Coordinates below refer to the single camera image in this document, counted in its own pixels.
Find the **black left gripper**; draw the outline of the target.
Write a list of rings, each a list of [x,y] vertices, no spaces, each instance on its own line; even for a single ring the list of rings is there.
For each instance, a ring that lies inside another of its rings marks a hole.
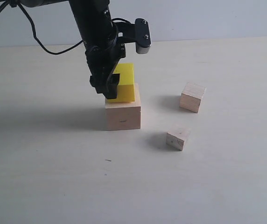
[[[118,31],[111,18],[110,1],[70,0],[69,4],[86,49],[90,84],[97,94],[116,99],[120,74],[114,70],[122,58],[122,47],[117,44]]]

